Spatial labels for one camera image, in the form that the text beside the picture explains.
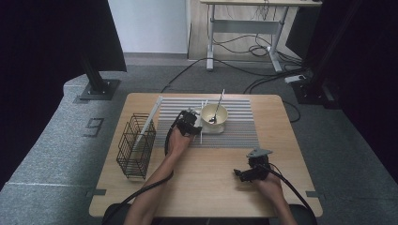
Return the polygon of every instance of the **electrical cable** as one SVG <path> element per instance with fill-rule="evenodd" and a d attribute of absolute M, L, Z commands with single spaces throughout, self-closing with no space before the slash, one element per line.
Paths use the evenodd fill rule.
<path fill-rule="evenodd" d="M 152 189 L 152 188 L 154 188 L 154 187 L 157 187 L 157 186 L 163 184 L 164 182 L 170 180 L 170 179 L 173 177 L 173 175 L 174 175 L 174 173 L 172 172 L 172 173 L 170 173 L 170 175 L 168 175 L 166 178 L 161 179 L 160 181 L 155 182 L 155 183 L 153 183 L 153 184 L 151 184 L 151 185 L 142 187 L 141 189 L 139 189 L 139 190 L 137 190 L 136 192 L 134 192 L 133 194 L 131 194 L 126 200 L 124 200 L 120 205 L 118 205 L 118 206 L 114 209 L 114 211 L 113 211 L 112 213 L 109 214 L 108 217 L 105 217 L 105 218 L 102 220 L 102 223 L 101 223 L 101 224 L 102 224 L 102 225 L 105 225 L 105 224 L 108 222 L 108 220 L 111 219 L 111 218 L 117 213 L 117 211 L 119 211 L 120 208 L 122 208 L 122 207 L 123 207 L 125 204 L 127 204 L 129 201 L 131 201 L 132 199 L 136 198 L 136 197 L 139 196 L 140 194 L 142 194 L 142 193 L 144 193 L 144 192 L 146 192 L 146 191 L 148 191 L 148 190 L 150 190 L 150 189 Z"/>
<path fill-rule="evenodd" d="M 290 123 L 291 123 L 291 124 L 296 123 L 296 122 L 301 118 L 301 113 L 299 112 L 299 108 L 297 108 L 297 106 L 295 106 L 295 105 L 293 105 L 292 103 L 290 103 L 290 102 L 288 102 L 288 101 L 285 101 L 285 100 L 283 100 L 283 103 L 285 103 L 285 104 L 287 104 L 287 105 L 293 107 L 293 109 L 295 109 L 296 112 L 298 113 L 298 118 L 296 118 L 296 119 L 294 119 L 294 120 L 290 120 Z"/>
<path fill-rule="evenodd" d="M 260 43 L 258 43 L 258 40 L 257 39 L 261 39 L 261 40 L 263 40 L 264 42 L 266 42 L 267 43 L 267 45 L 271 45 L 271 43 L 269 43 L 267 40 L 265 40 L 265 39 L 263 39 L 262 37 L 259 37 L 259 34 L 256 34 L 255 35 L 255 43 L 257 44 L 257 45 L 259 45 L 259 46 L 262 46 L 262 47 L 264 47 L 265 49 L 267 48 L 267 47 L 265 47 L 265 46 L 263 46 L 263 45 L 261 45 Z"/>
<path fill-rule="evenodd" d="M 279 57 L 281 58 L 282 61 L 286 62 L 286 63 L 291 63 L 293 65 L 302 67 L 302 60 L 299 58 L 295 58 L 293 56 L 287 55 L 283 52 L 279 52 L 277 51 Z"/>
<path fill-rule="evenodd" d="M 275 21 L 275 15 L 276 15 L 276 9 L 277 9 L 278 7 L 275 7 L 275 10 L 274 10 L 274 16 L 273 16 L 273 18 L 272 18 L 272 20 L 273 21 Z"/>
<path fill-rule="evenodd" d="M 295 65 L 295 64 L 285 64 L 283 65 L 284 70 L 289 71 L 290 69 L 288 67 L 299 67 L 301 68 L 301 66 L 299 65 Z"/>
<path fill-rule="evenodd" d="M 257 9 L 255 10 L 253 16 L 250 18 L 250 21 L 252 21 L 256 16 L 257 16 L 257 21 L 258 21 L 258 10 L 260 9 L 260 7 L 257 7 Z"/>
<path fill-rule="evenodd" d="M 258 85 L 260 85 L 260 84 L 262 84 L 262 83 L 268 83 L 268 82 L 271 82 L 271 81 L 275 81 L 275 80 L 277 80 L 277 79 L 280 79 L 280 78 L 283 78 L 283 77 L 286 77 L 286 76 L 289 76 L 289 75 L 292 75 L 292 74 L 298 74 L 298 73 L 300 73 L 300 72 L 302 72 L 302 71 L 305 71 L 305 70 L 307 70 L 307 68 L 298 68 L 298 69 L 294 69 L 294 70 L 290 70 L 290 71 L 286 71 L 286 72 L 284 72 L 284 73 L 279 73 L 279 74 L 277 74 L 277 75 L 275 75 L 274 77 L 272 77 L 272 78 L 269 78 L 269 79 L 258 79 L 258 80 L 256 80 L 256 81 L 254 81 L 252 84 L 250 84 L 246 89 L 245 89 L 245 91 L 243 92 L 243 94 L 246 94 L 246 92 L 249 90 L 249 94 L 251 94 L 252 93 L 252 90 L 254 89 L 254 87 L 256 87 L 256 86 L 258 86 Z"/>
<path fill-rule="evenodd" d="M 209 21 L 209 16 L 208 16 L 208 13 L 209 13 L 209 9 L 210 9 L 210 6 L 207 6 L 207 39 L 210 39 L 210 36 L 209 36 L 209 34 L 208 34 L 208 21 Z M 246 37 L 255 37 L 255 42 L 257 43 L 257 45 L 252 45 L 252 46 L 250 46 L 249 47 L 249 50 L 248 51 L 244 51 L 244 52 L 238 52 L 238 51 L 233 51 L 233 50 L 230 50 L 230 49 L 228 49 L 227 47 L 225 47 L 223 44 L 224 43 L 228 43 L 228 42 L 232 42 L 232 41 L 235 41 L 235 40 L 238 40 L 238 39 L 240 39 L 240 38 L 246 38 Z M 226 40 L 226 41 L 217 41 L 217 40 L 215 40 L 214 38 L 212 39 L 212 42 L 213 42 L 213 44 L 214 45 L 218 45 L 218 46 L 221 46 L 221 47 L 223 47 L 224 49 L 226 49 L 228 52 L 230 52 L 230 53 L 251 53 L 252 55 L 254 55 L 254 56 L 256 56 L 256 57 L 262 57 L 262 56 L 266 56 L 266 55 L 268 55 L 269 54 L 269 52 L 268 52 L 268 49 L 266 48 L 266 47 L 264 47 L 263 45 L 260 45 L 258 42 L 257 42 L 257 39 L 262 39 L 263 41 L 265 41 L 268 45 L 270 45 L 270 43 L 268 42 L 268 41 L 266 41 L 265 39 L 263 39 L 263 38 L 260 38 L 259 36 L 258 36 L 258 34 L 256 35 L 256 36 L 254 36 L 254 35 L 244 35 L 244 36 L 240 36 L 240 37 L 236 37 L 236 38 L 233 38 L 233 39 L 230 39 L 230 40 Z M 258 51 L 258 50 L 264 50 L 264 51 L 266 51 L 265 53 L 262 53 L 262 54 L 259 54 L 259 53 L 255 53 L 255 51 Z"/>
<path fill-rule="evenodd" d="M 250 71 L 248 71 L 248 70 L 245 70 L 245 69 L 242 69 L 242 68 L 239 68 L 239 67 L 234 67 L 234 66 L 232 66 L 232 65 L 230 65 L 230 64 L 227 64 L 227 63 L 223 62 L 222 60 L 218 60 L 218 59 L 216 59 L 216 58 L 201 58 L 201 59 L 196 60 L 195 62 L 193 62 L 192 64 L 190 64 L 190 65 L 187 66 L 186 68 L 184 68 L 181 72 L 179 72 L 170 82 L 168 82 L 168 83 L 163 87 L 163 89 L 161 89 L 161 93 L 163 93 L 168 87 L 170 87 L 170 85 L 172 84 L 173 81 L 175 81 L 179 76 L 181 76 L 185 71 L 187 71 L 187 70 L 188 70 L 189 68 L 191 68 L 193 65 L 199 63 L 200 61 L 207 60 L 207 59 L 212 59 L 212 60 L 214 60 L 214 61 L 217 61 L 217 62 L 219 62 L 219 63 L 222 63 L 222 64 L 224 64 L 224 65 L 227 65 L 227 66 L 230 67 L 230 68 L 234 68 L 234 69 L 240 70 L 240 71 L 242 71 L 242 72 L 249 73 L 249 74 L 256 75 L 256 76 L 261 76 L 261 77 L 278 77 L 278 76 L 280 76 L 280 74 L 267 75 L 267 74 L 260 74 L 260 73 L 250 72 Z"/>
<path fill-rule="evenodd" d="M 238 223 L 239 225 L 242 225 L 242 223 L 239 221 L 238 218 L 236 218 L 236 220 L 237 220 L 237 223 Z"/>
<path fill-rule="evenodd" d="M 277 167 L 277 166 L 275 166 L 275 164 L 272 164 L 272 163 L 268 163 L 269 165 L 271 165 L 271 166 L 273 166 L 277 171 L 278 171 L 278 173 L 280 174 L 280 175 L 282 175 L 282 172 L 279 170 L 279 168 Z"/>
<path fill-rule="evenodd" d="M 232 19 L 232 20 L 234 20 L 234 18 L 232 18 L 232 16 L 231 16 L 231 14 L 229 14 L 229 8 L 228 8 L 228 5 L 225 5 L 225 7 L 226 7 L 226 12 L 228 13 L 228 16 Z"/>
<path fill-rule="evenodd" d="M 267 15 L 268 15 L 268 11 L 269 11 L 269 0 L 265 0 L 264 5 L 257 7 L 257 10 L 254 13 L 254 16 L 257 15 L 257 21 L 260 20 L 260 16 L 261 16 L 261 19 L 263 21 L 265 21 L 267 18 Z"/>

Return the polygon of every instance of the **white bowl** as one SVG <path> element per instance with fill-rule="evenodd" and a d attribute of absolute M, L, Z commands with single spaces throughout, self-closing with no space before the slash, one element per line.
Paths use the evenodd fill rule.
<path fill-rule="evenodd" d="M 228 111 L 223 107 L 223 105 L 220 105 L 219 110 L 217 111 L 217 123 L 215 124 L 210 124 L 208 121 L 214 116 L 216 113 L 217 109 L 217 104 L 208 104 L 205 107 L 203 107 L 201 111 L 201 117 L 202 121 L 205 122 L 206 125 L 209 127 L 211 126 L 219 126 L 225 123 L 226 119 L 228 118 Z"/>

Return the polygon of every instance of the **wire basket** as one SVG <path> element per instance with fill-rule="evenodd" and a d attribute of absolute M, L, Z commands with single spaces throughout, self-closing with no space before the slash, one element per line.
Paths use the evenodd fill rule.
<path fill-rule="evenodd" d="M 153 121 L 150 121 L 144 134 L 141 130 L 148 118 L 148 114 L 135 113 L 126 124 L 119 142 L 119 153 L 116 161 L 123 173 L 128 177 L 143 177 L 146 172 L 152 153 L 156 130 Z"/>

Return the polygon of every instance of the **gray floor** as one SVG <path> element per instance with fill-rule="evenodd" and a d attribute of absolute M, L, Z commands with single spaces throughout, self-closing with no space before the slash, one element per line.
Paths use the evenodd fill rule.
<path fill-rule="evenodd" d="M 101 73 L 121 81 L 112 101 L 74 103 L 87 78 L 65 84 L 58 110 L 0 193 L 1 225 L 100 224 L 88 208 L 127 94 L 158 93 L 191 63 L 170 55 L 131 56 L 126 62 L 128 73 Z M 272 71 L 267 63 L 237 66 Z M 220 93 L 225 88 L 228 94 L 241 94 L 257 79 L 219 64 L 207 72 L 198 63 L 165 92 Z M 283 80 L 262 84 L 253 94 L 280 95 L 298 106 L 301 118 L 292 127 L 324 210 L 319 224 L 397 224 L 398 187 L 342 111 L 298 105 Z M 297 118 L 293 108 L 285 108 L 292 120 Z M 86 137 L 95 134 L 86 127 L 90 118 L 103 119 L 96 137 Z"/>

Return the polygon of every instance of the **wooden table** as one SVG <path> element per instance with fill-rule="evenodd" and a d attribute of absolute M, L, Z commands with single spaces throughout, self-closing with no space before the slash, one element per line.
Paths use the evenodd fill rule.
<path fill-rule="evenodd" d="M 95 195 L 90 215 L 103 217 L 112 203 L 121 203 L 142 187 L 145 180 L 127 179 L 116 162 L 118 143 L 127 122 L 134 113 L 150 113 L 160 94 L 129 94 L 105 160 L 97 189 L 106 189 L 105 195 Z M 212 94 L 161 94 L 164 98 L 209 98 Z M 251 102 L 255 130 L 261 148 L 272 150 L 269 161 L 275 164 L 313 208 L 317 217 L 322 207 L 317 198 L 309 198 L 306 191 L 314 185 L 289 123 L 281 98 L 264 95 L 225 95 L 224 99 L 246 98 Z M 154 116 L 158 124 L 159 111 Z M 256 218 L 274 217 L 270 204 L 261 198 L 251 183 L 242 183 L 234 169 L 249 170 L 246 155 L 252 148 L 189 148 L 169 181 L 166 194 L 157 211 L 158 217 Z M 162 147 L 155 147 L 148 167 L 148 178 L 164 159 Z M 289 203 L 300 203 L 296 195 L 283 185 Z"/>
<path fill-rule="evenodd" d="M 268 47 L 268 54 L 276 72 L 282 72 L 276 54 L 276 47 L 281 37 L 284 20 L 289 7 L 320 7 L 321 1 L 313 0 L 200 0 L 201 3 L 211 5 L 211 18 L 208 24 L 207 45 L 207 70 L 213 70 L 213 34 L 214 33 L 240 33 L 240 34 L 269 34 L 274 39 Z M 214 13 L 216 5 L 232 6 L 269 6 L 283 7 L 283 15 L 278 22 L 275 21 L 235 21 L 216 20 Z"/>

